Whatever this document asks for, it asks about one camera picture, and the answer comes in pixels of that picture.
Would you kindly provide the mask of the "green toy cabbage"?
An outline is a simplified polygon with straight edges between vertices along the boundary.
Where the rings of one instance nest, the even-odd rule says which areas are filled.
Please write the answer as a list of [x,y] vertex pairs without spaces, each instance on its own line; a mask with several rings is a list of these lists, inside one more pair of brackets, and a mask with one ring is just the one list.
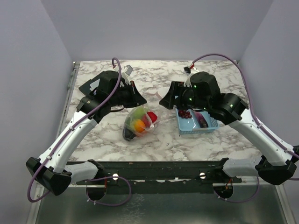
[[136,110],[133,112],[133,116],[136,119],[141,119],[143,117],[143,115],[145,114],[145,109],[143,107],[138,107],[136,108]]

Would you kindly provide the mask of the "dark red toy grapes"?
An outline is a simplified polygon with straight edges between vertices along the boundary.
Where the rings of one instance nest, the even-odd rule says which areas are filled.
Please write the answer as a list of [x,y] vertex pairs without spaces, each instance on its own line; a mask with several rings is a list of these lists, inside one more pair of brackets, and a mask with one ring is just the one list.
[[178,115],[181,118],[184,118],[184,119],[190,119],[190,118],[192,118],[192,115],[191,115],[191,113],[189,111],[180,110],[180,111],[178,111]]

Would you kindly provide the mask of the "clear pink zip top bag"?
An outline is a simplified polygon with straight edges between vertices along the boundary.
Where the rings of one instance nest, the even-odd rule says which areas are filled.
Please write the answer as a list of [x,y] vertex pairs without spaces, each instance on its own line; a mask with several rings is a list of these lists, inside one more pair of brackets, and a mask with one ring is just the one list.
[[126,117],[122,136],[126,141],[140,138],[153,132],[158,124],[158,113],[152,104],[144,104],[134,108]]

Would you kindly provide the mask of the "red toy tomato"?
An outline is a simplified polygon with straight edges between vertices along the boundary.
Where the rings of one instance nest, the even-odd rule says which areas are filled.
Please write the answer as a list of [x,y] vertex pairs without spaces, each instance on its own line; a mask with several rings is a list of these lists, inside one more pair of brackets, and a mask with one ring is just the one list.
[[146,112],[146,114],[144,114],[142,116],[142,122],[145,124],[145,126],[150,126],[151,124],[155,123],[157,120],[157,115],[152,112]]

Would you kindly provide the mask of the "orange toy pumpkin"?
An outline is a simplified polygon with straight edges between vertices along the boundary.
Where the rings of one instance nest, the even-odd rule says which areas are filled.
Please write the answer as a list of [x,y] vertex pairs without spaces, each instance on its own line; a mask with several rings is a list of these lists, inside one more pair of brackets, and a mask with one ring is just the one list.
[[141,119],[134,120],[134,128],[136,132],[142,133],[143,131],[145,131],[145,127],[146,125]]

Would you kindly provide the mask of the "dark purple toy eggplant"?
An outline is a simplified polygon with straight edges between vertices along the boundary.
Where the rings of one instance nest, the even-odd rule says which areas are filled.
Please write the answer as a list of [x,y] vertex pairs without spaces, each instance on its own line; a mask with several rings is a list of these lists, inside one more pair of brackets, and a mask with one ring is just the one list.
[[131,141],[136,137],[136,134],[134,132],[132,132],[130,129],[124,127],[123,131],[122,131],[122,136],[123,136],[124,140]]

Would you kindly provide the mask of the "green orange toy mango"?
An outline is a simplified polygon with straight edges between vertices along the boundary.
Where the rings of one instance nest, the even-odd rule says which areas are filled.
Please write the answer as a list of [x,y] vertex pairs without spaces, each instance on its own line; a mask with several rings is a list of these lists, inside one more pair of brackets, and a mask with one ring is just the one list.
[[135,130],[135,128],[134,128],[134,120],[133,119],[131,119],[131,118],[126,119],[125,125],[126,125],[127,129],[130,129],[130,130],[133,130],[133,131]]

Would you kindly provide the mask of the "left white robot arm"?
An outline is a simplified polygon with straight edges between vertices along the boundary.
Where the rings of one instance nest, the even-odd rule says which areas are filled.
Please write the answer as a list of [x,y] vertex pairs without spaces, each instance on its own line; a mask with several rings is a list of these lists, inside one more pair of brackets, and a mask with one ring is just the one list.
[[74,182],[89,180],[98,184],[103,180],[103,167],[99,163],[90,160],[68,166],[67,162],[83,138],[111,112],[112,107],[134,108],[147,102],[129,76],[129,71],[113,70],[96,76],[98,86],[80,100],[59,137],[38,158],[27,160],[26,167],[33,180],[56,196]]

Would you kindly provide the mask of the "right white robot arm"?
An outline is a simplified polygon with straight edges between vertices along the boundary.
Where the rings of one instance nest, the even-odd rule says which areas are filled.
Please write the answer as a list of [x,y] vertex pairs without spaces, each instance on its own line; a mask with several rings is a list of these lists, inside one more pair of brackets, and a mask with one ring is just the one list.
[[247,103],[233,93],[221,93],[215,76],[207,72],[190,74],[185,82],[173,81],[159,104],[166,109],[200,109],[215,120],[242,134],[261,153],[261,158],[227,159],[215,170],[215,179],[226,182],[236,176],[258,176],[280,185],[292,178],[299,160],[299,148],[281,140],[259,119]]

